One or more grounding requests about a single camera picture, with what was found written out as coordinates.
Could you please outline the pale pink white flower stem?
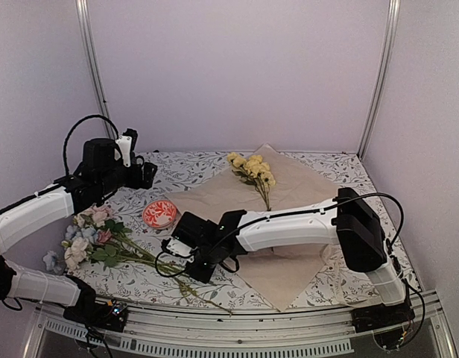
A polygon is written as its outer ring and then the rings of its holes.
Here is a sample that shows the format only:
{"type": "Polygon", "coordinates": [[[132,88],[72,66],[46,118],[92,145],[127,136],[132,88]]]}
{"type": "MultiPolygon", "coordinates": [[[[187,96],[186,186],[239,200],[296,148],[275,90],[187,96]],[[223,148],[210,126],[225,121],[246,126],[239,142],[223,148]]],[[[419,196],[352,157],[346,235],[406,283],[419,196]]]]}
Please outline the pale pink white flower stem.
{"type": "Polygon", "coordinates": [[[82,263],[100,263],[105,269],[113,269],[125,263],[137,263],[153,268],[166,278],[178,277],[183,267],[176,263],[163,263],[150,251],[135,243],[132,230],[113,215],[108,205],[92,206],[74,216],[66,229],[63,261],[70,272],[78,270],[82,263]]]}

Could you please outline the beige wrapping paper sheet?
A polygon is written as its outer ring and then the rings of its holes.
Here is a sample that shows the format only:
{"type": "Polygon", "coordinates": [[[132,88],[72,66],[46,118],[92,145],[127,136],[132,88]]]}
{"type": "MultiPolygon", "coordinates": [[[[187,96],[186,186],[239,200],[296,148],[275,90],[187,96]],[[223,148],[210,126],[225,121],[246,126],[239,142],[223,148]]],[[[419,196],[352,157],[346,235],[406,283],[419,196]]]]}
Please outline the beige wrapping paper sheet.
{"type": "MultiPolygon", "coordinates": [[[[314,204],[336,195],[336,180],[349,183],[363,178],[358,160],[346,155],[278,154],[263,145],[257,154],[268,161],[276,178],[270,191],[273,210],[314,204]]],[[[218,221],[230,210],[261,210],[257,192],[239,182],[227,165],[225,154],[173,153],[165,156],[163,177],[168,198],[180,212],[189,211],[218,221]]],[[[217,270],[200,295],[228,309],[313,307],[338,304],[333,292],[334,269],[321,258],[328,245],[310,244],[264,249],[240,257],[236,274],[217,270]]],[[[344,270],[344,288],[352,294],[371,295],[368,279],[344,270]]]]}

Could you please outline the yellow fake flower stem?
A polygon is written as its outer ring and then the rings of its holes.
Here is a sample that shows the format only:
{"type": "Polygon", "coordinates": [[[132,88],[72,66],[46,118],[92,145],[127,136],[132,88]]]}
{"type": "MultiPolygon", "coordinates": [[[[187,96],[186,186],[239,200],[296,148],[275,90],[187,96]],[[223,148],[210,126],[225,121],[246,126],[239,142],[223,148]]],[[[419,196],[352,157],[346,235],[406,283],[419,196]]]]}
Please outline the yellow fake flower stem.
{"type": "Polygon", "coordinates": [[[276,178],[270,170],[270,164],[263,160],[262,155],[252,155],[245,159],[232,152],[227,155],[232,173],[238,179],[259,193],[267,211],[271,211],[270,191],[276,185],[276,178]]]}

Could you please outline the right arm base board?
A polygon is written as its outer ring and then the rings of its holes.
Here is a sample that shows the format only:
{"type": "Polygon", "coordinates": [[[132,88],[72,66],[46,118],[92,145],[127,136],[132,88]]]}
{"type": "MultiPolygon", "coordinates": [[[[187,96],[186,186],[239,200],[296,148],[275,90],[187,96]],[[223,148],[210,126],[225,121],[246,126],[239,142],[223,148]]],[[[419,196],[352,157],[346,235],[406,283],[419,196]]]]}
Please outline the right arm base board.
{"type": "Polygon", "coordinates": [[[413,327],[414,318],[410,304],[389,307],[380,304],[353,309],[351,312],[355,332],[372,332],[375,343],[386,351],[402,347],[413,327]]]}

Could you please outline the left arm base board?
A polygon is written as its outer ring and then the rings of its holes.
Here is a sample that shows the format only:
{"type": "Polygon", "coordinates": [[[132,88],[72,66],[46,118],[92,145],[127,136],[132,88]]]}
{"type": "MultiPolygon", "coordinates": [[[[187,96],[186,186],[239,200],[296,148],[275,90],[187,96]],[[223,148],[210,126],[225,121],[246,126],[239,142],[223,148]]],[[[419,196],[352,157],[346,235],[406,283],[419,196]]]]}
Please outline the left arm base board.
{"type": "Polygon", "coordinates": [[[63,317],[89,327],[123,333],[127,323],[128,309],[125,303],[116,300],[106,303],[92,302],[65,308],[63,317]]]}

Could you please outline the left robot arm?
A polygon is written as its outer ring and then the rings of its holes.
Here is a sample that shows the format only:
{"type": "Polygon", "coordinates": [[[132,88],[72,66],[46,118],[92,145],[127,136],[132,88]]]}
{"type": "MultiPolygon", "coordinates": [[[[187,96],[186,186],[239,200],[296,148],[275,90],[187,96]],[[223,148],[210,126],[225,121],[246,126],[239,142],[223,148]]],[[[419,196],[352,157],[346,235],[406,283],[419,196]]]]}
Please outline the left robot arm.
{"type": "Polygon", "coordinates": [[[74,173],[0,210],[0,301],[26,298],[72,307],[85,323],[102,316],[99,303],[84,295],[72,279],[22,268],[3,257],[12,246],[41,228],[100,207],[122,188],[149,189],[156,166],[134,153],[137,134],[126,130],[118,139],[97,138],[84,144],[83,160],[74,173]]]}

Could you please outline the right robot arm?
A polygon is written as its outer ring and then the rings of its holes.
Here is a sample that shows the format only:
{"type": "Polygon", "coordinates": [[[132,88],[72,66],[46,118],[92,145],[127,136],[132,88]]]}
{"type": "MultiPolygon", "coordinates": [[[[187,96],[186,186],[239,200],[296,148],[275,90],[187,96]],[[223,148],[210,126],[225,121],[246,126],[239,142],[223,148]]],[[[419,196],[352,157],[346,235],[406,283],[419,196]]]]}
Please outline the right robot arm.
{"type": "Polygon", "coordinates": [[[365,274],[378,292],[382,304],[376,318],[392,325],[405,313],[408,287],[393,263],[393,241],[365,200],[366,195],[343,187],[320,203],[274,212],[233,210],[217,223],[185,212],[162,249],[185,259],[184,272],[207,283],[226,259],[266,248],[339,245],[347,268],[365,274]]]}

